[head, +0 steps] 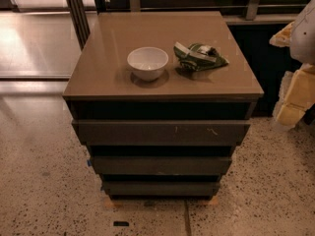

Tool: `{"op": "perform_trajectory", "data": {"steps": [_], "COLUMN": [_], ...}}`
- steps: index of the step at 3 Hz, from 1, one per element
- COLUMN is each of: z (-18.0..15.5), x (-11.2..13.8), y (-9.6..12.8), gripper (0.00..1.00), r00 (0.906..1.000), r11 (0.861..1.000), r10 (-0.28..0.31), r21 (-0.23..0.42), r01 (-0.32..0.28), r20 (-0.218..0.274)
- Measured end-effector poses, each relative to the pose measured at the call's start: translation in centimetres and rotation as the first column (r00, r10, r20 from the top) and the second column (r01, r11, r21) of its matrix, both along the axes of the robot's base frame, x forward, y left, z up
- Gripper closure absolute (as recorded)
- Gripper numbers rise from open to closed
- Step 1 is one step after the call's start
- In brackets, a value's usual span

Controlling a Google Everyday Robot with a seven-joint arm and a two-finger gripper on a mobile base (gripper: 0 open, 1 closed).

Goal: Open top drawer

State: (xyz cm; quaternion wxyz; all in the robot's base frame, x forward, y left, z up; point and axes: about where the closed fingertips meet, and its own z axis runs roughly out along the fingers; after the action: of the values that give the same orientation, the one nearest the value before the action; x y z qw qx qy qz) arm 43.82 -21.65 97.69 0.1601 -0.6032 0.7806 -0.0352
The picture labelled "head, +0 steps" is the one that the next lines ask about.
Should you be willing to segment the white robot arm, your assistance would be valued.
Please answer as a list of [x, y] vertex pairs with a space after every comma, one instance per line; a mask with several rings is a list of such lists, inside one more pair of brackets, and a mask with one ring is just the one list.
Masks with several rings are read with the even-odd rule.
[[290, 57], [301, 63], [289, 86], [280, 90], [274, 111], [276, 122], [291, 129], [315, 104], [315, 0], [311, 0], [293, 22], [274, 34], [269, 43], [288, 47]]

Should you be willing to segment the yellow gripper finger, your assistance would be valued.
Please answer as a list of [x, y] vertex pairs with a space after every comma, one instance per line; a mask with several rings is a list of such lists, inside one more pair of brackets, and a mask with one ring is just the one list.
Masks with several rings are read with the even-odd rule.
[[315, 66], [303, 64], [293, 73], [276, 121], [294, 127], [315, 103]]
[[293, 23], [287, 24], [283, 29], [274, 34], [269, 43], [275, 47], [290, 47], [290, 36]]

